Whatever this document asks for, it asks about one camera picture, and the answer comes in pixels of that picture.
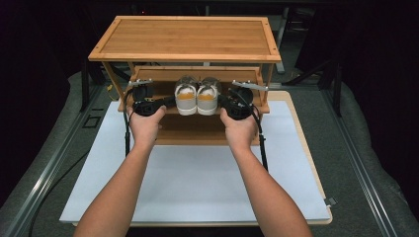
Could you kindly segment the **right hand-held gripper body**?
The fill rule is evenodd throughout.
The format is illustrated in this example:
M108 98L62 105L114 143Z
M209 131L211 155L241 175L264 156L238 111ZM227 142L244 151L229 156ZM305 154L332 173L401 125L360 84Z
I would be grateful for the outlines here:
M232 81L233 88L229 88L227 97L226 111L231 119L242 120L254 117L253 91L267 92L267 86L260 86L250 81Z

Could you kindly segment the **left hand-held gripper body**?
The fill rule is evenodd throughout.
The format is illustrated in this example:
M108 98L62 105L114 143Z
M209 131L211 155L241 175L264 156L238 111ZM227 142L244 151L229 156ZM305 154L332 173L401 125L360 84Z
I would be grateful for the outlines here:
M164 105L163 99L153 99L151 83L151 79L136 79L128 82L131 87L134 111L140 116L152 116Z

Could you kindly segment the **grey white sneaker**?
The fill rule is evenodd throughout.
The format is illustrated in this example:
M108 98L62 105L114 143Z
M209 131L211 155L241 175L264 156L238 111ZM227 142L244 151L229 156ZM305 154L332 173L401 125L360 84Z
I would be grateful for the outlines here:
M203 116L212 116L218 105L218 95L221 85L217 78L205 78L199 87L197 94L198 113Z
M198 82L189 75L181 77L175 85L176 107L181 116L190 116L197 111Z

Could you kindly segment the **wooden shoe rack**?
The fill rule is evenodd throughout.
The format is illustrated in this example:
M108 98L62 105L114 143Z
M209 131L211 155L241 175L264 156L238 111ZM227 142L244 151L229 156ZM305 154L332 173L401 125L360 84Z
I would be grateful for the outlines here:
M101 62L108 75L116 75L112 65L125 62L131 70L128 80L151 79L153 99L174 96L175 85L186 75L201 82L217 78L219 95L229 96L232 81L250 81L269 86L262 67L275 66L281 56L270 24L265 17L117 16L89 54ZM119 110L133 108L131 87L119 87ZM254 113L270 110L268 91L253 91ZM197 111L181 116L177 107L166 107L160 145L223 145L224 125L219 104L212 116Z

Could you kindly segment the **person's right hand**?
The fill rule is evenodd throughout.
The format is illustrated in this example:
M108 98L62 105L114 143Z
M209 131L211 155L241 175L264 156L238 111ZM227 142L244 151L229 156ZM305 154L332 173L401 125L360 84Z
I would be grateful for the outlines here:
M256 121L252 117L235 120L227 114L226 109L220 110L220 119L225 126L225 136L232 152L249 150L257 134Z

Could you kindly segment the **person's left hand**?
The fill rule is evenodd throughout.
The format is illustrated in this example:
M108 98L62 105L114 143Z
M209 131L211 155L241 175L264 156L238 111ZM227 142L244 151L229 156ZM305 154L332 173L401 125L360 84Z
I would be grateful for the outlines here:
M130 115L129 127L132 132L134 145L133 150L151 150L155 144L160 121L166 114L166 107L161 106L152 116L143 117L138 115L133 108L127 109Z

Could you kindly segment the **black stand leg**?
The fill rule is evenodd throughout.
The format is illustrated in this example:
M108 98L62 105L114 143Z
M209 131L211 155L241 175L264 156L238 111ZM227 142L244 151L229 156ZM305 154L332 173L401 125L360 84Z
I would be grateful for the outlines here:
M333 110L338 117L341 116L340 102L341 102L341 66L337 65L334 80L333 80Z
M89 72L88 63L86 60L82 62L81 69L81 91L82 91L82 104L80 111L84 112L89 105L90 101L90 85L89 85Z

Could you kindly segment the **grey metal post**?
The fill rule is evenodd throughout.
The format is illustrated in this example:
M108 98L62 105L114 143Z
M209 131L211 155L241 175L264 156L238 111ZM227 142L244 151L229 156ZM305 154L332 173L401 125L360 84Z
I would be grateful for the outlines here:
M283 36L284 36L284 31L285 31L285 27L286 27L286 22L287 22L287 20L285 19L285 17L283 15L281 15L280 19L279 19L279 27L278 27L278 33L277 33L277 48L281 48L282 41L283 41ZM277 63L276 67L277 67L277 72L279 74L284 74L286 72L284 63L282 61Z

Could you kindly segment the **metal floor rail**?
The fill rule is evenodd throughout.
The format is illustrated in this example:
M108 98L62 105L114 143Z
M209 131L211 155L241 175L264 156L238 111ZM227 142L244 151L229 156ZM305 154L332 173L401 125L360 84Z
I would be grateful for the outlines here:
M59 221L110 101L104 86L82 92L73 85L41 150L0 207L0 237L68 236L73 227Z
M334 122L336 123L341 136L343 137L346 148L349 152L349 159L354 173L361 186L361 189L375 218L382 237L398 237L396 230L378 195L377 189L373 184L372 179L349 133L349 130L344 123L344 120L338 116L333 107L333 98L331 93L329 91L321 91L321 95L333 117Z

